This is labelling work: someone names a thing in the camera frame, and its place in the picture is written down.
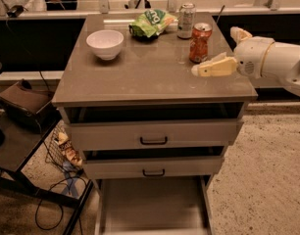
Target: soda can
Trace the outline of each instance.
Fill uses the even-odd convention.
[[[179,9],[179,18],[177,26],[177,36],[179,38],[188,39],[191,37],[194,25],[196,7],[192,3],[181,5]]]
[[[197,23],[193,29],[190,40],[189,59],[200,64],[208,58],[208,39],[212,34],[212,26],[208,23]]]

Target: white drawer front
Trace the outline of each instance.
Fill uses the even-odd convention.
[[[181,158],[90,161],[83,165],[89,179],[211,175],[218,173],[223,158]]]
[[[72,124],[74,147],[85,150],[226,146],[233,144],[242,121],[195,120]]]

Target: cabinet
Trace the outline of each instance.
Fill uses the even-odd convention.
[[[88,16],[53,99],[100,193],[96,234],[211,234],[206,190],[257,94],[238,73],[193,76],[190,40],[172,30],[136,41],[128,22],[137,16]],[[196,21],[213,26],[210,57],[232,55],[209,14],[198,13]],[[85,39],[110,27],[124,34],[125,47],[105,62]],[[166,221],[155,218],[171,205],[179,210],[164,214]],[[145,212],[150,217],[142,217]],[[188,222],[172,218],[176,213]]]

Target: black desk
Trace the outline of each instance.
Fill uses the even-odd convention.
[[[14,179],[13,181],[0,177],[0,187],[73,208],[73,215],[64,232],[64,234],[71,234],[90,194],[92,182],[89,181],[80,198],[75,199],[36,187],[22,173],[25,164],[37,151],[59,120],[59,115],[51,117],[47,121],[47,125],[43,127],[42,133],[39,134],[14,124],[5,115],[0,117],[0,129],[5,134],[5,141],[0,146],[0,170],[8,173]]]

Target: snack bag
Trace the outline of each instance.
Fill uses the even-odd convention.
[[[147,10],[129,25],[132,36],[148,38],[160,35],[176,19],[161,10]]]
[[[59,132],[58,141],[62,155],[67,158],[72,165],[81,166],[82,159],[79,156],[79,153],[75,151],[69,137],[65,133]]]

